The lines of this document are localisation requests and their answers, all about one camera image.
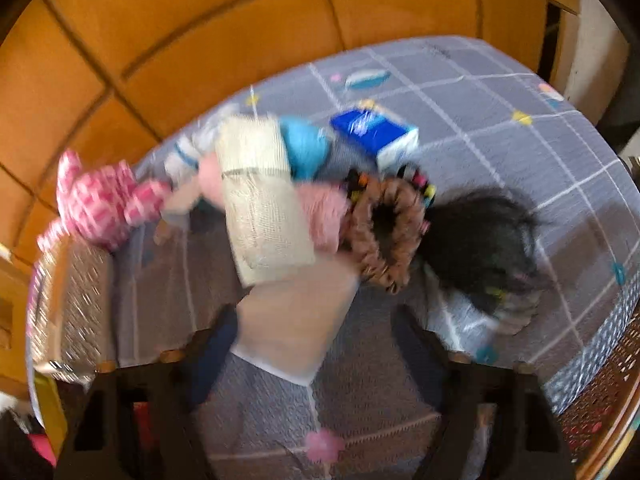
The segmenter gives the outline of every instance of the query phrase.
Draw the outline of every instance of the pink checkered stuffed animal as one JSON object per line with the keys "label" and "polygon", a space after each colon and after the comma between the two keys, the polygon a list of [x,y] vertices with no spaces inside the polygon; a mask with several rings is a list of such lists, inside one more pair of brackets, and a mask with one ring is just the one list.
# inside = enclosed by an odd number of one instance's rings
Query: pink checkered stuffed animal
{"label": "pink checkered stuffed animal", "polygon": [[133,228],[160,216],[170,193],[171,186],[159,180],[137,183],[124,160],[82,173],[78,154],[67,150],[58,163],[56,199],[60,218],[38,237],[38,246],[46,251],[62,235],[71,234],[116,250]]}

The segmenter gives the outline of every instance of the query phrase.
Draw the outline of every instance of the wooden headboard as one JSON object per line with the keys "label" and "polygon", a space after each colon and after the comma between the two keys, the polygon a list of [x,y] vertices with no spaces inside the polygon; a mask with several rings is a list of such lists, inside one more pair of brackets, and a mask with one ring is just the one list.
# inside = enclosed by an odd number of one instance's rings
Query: wooden headboard
{"label": "wooden headboard", "polygon": [[32,0],[0,45],[0,243],[18,266],[56,215],[60,153],[137,161],[249,83],[367,43],[485,38],[533,70],[546,6],[579,0]]}

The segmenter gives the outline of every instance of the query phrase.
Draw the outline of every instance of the gray grid-patterned sheet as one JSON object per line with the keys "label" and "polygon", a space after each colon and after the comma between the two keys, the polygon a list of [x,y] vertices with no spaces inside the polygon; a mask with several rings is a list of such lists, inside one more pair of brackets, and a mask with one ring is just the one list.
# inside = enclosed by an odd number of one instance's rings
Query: gray grid-patterned sheet
{"label": "gray grid-patterned sheet", "polygon": [[[383,68],[391,76],[376,88],[344,91],[344,79],[363,68]],[[419,127],[420,149],[411,160],[437,185],[438,202],[495,185],[532,197],[548,222],[538,257],[556,286],[515,336],[495,333],[465,298],[445,297],[420,269],[397,296],[363,286],[308,388],[231,356],[196,416],[220,478],[302,478],[283,447],[308,476],[373,478],[364,473],[384,477],[392,470],[397,478],[410,476],[437,414],[418,398],[392,343],[389,313],[401,302],[424,312],[451,348],[497,365],[533,363],[556,410],[593,377],[638,299],[640,194],[587,119],[567,102],[545,100],[541,82],[482,41],[416,38],[318,60],[227,101],[245,113],[297,114],[328,127],[332,114],[373,97]],[[530,115],[532,124],[513,120],[516,110]],[[193,133],[214,111],[181,133]],[[151,152],[138,173],[162,175],[171,143]],[[352,165],[374,169],[338,138],[319,178],[342,179]],[[149,362],[163,349],[181,346],[210,323],[220,304],[243,295],[220,213],[194,211],[191,231],[162,246],[154,244],[153,230],[138,229],[116,256],[114,321],[122,365]],[[626,269],[624,294],[614,262]],[[304,457],[304,437],[319,426],[347,442],[331,470]]]}

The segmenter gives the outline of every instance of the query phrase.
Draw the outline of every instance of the brown scrunchie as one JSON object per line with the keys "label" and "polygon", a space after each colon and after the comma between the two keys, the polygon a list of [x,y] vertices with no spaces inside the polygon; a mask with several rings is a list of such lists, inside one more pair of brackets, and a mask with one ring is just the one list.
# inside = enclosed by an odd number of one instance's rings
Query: brown scrunchie
{"label": "brown scrunchie", "polygon": [[[373,233],[372,213],[377,205],[393,206],[396,214],[391,233],[392,264],[380,255]],[[362,275],[392,294],[409,283],[409,264],[420,245],[423,221],[424,202],[411,184],[401,178],[370,179],[353,208],[346,234]]]}

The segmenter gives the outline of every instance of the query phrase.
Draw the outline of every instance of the blue and white box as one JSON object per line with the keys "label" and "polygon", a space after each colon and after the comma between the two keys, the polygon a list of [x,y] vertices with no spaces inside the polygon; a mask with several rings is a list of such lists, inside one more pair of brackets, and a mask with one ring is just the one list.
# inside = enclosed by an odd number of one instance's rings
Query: blue and white box
{"label": "blue and white box", "polygon": [[373,156],[379,171],[418,148],[417,126],[370,101],[332,117],[330,124]]}

